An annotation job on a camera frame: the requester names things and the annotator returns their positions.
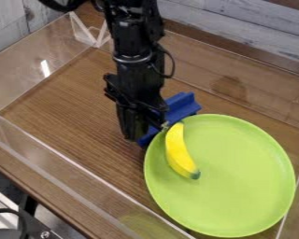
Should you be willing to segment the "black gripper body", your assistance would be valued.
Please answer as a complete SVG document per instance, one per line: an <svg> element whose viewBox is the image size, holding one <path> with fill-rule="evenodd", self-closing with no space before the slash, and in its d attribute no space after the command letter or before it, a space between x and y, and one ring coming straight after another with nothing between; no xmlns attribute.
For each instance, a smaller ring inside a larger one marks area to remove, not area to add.
<svg viewBox="0 0 299 239"><path fill-rule="evenodd" d="M123 105L140 105L147 113L149 109L167 113L169 106L161 96L165 85L165 58L151 57L140 59L114 58L118 73L106 74L106 95Z"/></svg>

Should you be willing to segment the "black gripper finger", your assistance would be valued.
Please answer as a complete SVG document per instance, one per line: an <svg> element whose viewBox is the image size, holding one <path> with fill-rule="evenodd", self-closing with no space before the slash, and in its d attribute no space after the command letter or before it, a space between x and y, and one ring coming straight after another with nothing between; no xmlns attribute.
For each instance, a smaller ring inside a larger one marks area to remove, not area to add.
<svg viewBox="0 0 299 239"><path fill-rule="evenodd" d="M166 130L170 126L170 122L166 119L166 114L157 110L149 109L146 113L149 123L159 130Z"/></svg>
<svg viewBox="0 0 299 239"><path fill-rule="evenodd" d="M116 104L122 133L127 140L138 141L149 132L146 110L140 105Z"/></svg>

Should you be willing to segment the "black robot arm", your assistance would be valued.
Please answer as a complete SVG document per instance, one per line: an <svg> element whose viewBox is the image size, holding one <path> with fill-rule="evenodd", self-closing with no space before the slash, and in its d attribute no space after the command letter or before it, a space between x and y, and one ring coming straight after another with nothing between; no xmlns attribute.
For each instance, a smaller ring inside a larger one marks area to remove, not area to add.
<svg viewBox="0 0 299 239"><path fill-rule="evenodd" d="M106 74L104 94L116 103L122 134L139 140L151 126L165 123L169 111L161 89L165 79L165 56L169 51L159 44L165 25L158 0L39 0L56 11L75 10L84 2L104 15L114 40L112 59L116 72Z"/></svg>

